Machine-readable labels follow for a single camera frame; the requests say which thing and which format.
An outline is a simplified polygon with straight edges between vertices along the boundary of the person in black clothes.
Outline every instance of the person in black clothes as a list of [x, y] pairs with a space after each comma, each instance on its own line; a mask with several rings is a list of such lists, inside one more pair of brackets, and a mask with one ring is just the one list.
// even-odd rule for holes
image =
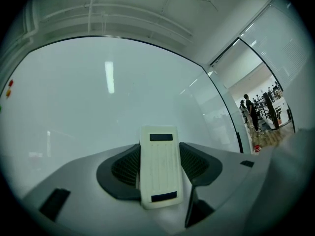
[[246, 107], [248, 109], [248, 112], [250, 113], [250, 116], [252, 118], [252, 124], [255, 127], [256, 133], [261, 132], [261, 129], [258, 128], [258, 117], [254, 108], [254, 105], [250, 101], [250, 98], [248, 97], [247, 94], [244, 94], [244, 98], [246, 99]]

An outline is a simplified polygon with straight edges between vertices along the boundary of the wooden floor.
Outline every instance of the wooden floor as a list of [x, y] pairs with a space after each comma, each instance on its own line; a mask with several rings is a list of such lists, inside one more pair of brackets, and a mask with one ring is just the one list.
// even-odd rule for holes
[[264, 130], [256, 133], [254, 128], [250, 128], [252, 137], [252, 146], [260, 145], [260, 147], [277, 146], [284, 138], [294, 134], [292, 122], [281, 127], [278, 130]]

